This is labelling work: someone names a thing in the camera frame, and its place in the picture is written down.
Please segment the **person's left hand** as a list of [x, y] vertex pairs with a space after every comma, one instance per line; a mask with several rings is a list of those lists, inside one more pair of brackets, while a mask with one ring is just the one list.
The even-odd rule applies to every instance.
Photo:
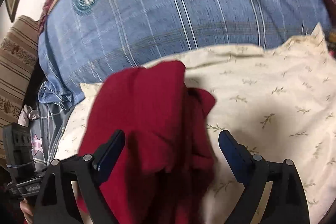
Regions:
[[34, 218], [34, 208], [28, 203], [26, 199], [20, 202], [20, 209], [25, 217], [25, 220], [28, 224], [33, 224]]

